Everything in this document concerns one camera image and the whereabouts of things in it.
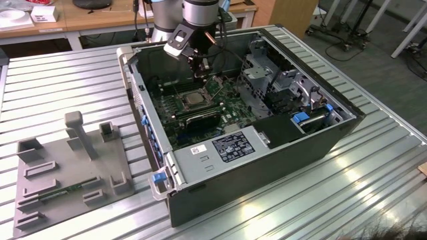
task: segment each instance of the white label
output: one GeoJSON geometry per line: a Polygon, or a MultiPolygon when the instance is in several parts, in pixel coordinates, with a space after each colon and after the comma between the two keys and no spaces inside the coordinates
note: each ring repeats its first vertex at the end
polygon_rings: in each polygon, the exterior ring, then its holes
{"type": "Polygon", "coordinates": [[[49,33],[49,32],[59,32],[59,31],[63,31],[63,29],[61,28],[51,28],[51,29],[39,30],[39,33],[49,33]]]}
{"type": "Polygon", "coordinates": [[[207,147],[205,145],[200,145],[200,146],[196,146],[191,149],[191,153],[192,155],[197,154],[197,153],[201,153],[207,150],[207,147]]]}

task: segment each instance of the hair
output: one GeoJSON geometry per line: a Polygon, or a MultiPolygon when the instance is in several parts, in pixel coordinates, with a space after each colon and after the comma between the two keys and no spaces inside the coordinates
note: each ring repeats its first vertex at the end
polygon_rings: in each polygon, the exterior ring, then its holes
{"type": "Polygon", "coordinates": [[[341,236],[339,240],[427,240],[426,227],[395,225],[388,228],[379,226],[372,229],[364,229],[359,236],[341,236]]]}

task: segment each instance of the slotted aluminum surface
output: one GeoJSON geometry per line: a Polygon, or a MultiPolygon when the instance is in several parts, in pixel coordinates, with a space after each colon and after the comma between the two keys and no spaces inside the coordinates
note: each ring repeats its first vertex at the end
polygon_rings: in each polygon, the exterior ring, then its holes
{"type": "Polygon", "coordinates": [[[416,169],[427,159],[426,137],[285,29],[265,29],[367,114],[327,156],[171,228],[165,203],[152,198],[147,182],[151,168],[117,46],[12,59],[0,112],[0,240],[12,238],[16,141],[64,138],[63,115],[71,110],[81,111],[87,131],[103,121],[120,126],[136,194],[25,239],[335,239],[372,224],[408,223],[415,215],[427,220],[426,177],[416,169]]]}

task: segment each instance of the green circuit board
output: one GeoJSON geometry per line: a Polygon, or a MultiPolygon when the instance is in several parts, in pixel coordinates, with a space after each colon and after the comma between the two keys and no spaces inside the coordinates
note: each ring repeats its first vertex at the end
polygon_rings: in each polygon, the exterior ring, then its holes
{"type": "Polygon", "coordinates": [[[243,128],[256,120],[236,92],[235,82],[227,77],[213,76],[199,88],[193,87],[188,91],[183,91],[187,88],[179,85],[168,88],[173,89],[164,90],[167,94],[151,96],[151,99],[175,150],[243,128]],[[191,120],[209,114],[215,126],[209,122],[207,129],[201,127],[189,132],[191,120]]]}

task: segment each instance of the gray plastic bracket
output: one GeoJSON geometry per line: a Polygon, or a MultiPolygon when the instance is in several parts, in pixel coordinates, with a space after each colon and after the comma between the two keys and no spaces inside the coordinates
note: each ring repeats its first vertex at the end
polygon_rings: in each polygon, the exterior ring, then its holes
{"type": "Polygon", "coordinates": [[[85,205],[93,205],[103,202],[107,198],[107,195],[103,192],[103,189],[97,189],[83,195],[83,202],[85,205]]]}
{"type": "Polygon", "coordinates": [[[64,121],[65,121],[65,126],[68,128],[73,129],[73,132],[80,139],[81,145],[85,149],[87,154],[88,154],[88,157],[91,158],[91,160],[95,160],[99,157],[99,154],[93,148],[93,144],[92,144],[91,139],[85,133],[85,130],[83,129],[81,112],[73,111],[73,112],[65,113],[64,121]]]}
{"type": "Polygon", "coordinates": [[[129,190],[129,182],[124,172],[121,172],[121,180],[119,181],[115,181],[113,176],[109,176],[109,185],[113,190],[113,194],[116,195],[120,195],[129,190]]]}
{"type": "Polygon", "coordinates": [[[111,121],[99,125],[99,133],[104,143],[115,140],[120,136],[119,127],[115,126],[111,121]]]}
{"type": "Polygon", "coordinates": [[[99,187],[103,184],[103,179],[100,176],[96,176],[93,178],[91,178],[88,180],[91,180],[89,182],[81,184],[83,189],[88,190],[92,189],[95,187],[99,187]]]}
{"type": "Polygon", "coordinates": [[[37,226],[40,223],[43,223],[45,221],[45,216],[40,213],[40,212],[33,212],[31,214],[28,214],[25,217],[23,217],[21,219],[17,219],[16,221],[16,228],[19,230],[25,230],[31,227],[37,226]]]}
{"type": "Polygon", "coordinates": [[[39,164],[37,166],[33,166],[33,167],[24,169],[24,177],[27,179],[32,178],[32,177],[41,175],[49,171],[53,171],[57,167],[59,167],[59,165],[56,164],[55,161],[49,161],[47,163],[39,164]]]}
{"type": "Polygon", "coordinates": [[[67,140],[67,143],[72,151],[77,151],[83,148],[79,137],[73,137],[72,139],[67,140]]]}
{"type": "Polygon", "coordinates": [[[37,139],[28,138],[17,142],[17,150],[16,155],[24,161],[24,163],[29,163],[35,160],[43,159],[37,150],[43,149],[43,145],[37,141],[37,139]]]}
{"type": "Polygon", "coordinates": [[[32,196],[35,194],[40,194],[43,192],[47,192],[47,191],[52,190],[52,189],[56,189],[59,185],[60,185],[60,182],[53,178],[52,184],[47,185],[43,188],[39,188],[35,191],[28,192],[27,188],[24,188],[21,196],[24,198],[28,198],[29,196],[32,196]]]}
{"type": "Polygon", "coordinates": [[[39,194],[25,198],[24,200],[19,201],[16,204],[17,210],[21,212],[27,212],[35,208],[39,208],[43,205],[43,202],[39,200],[39,194]]]}
{"type": "Polygon", "coordinates": [[[71,139],[73,139],[73,138],[77,137],[77,134],[76,134],[75,130],[73,130],[71,127],[67,127],[67,128],[65,128],[65,132],[67,132],[68,137],[69,137],[71,139]]]}

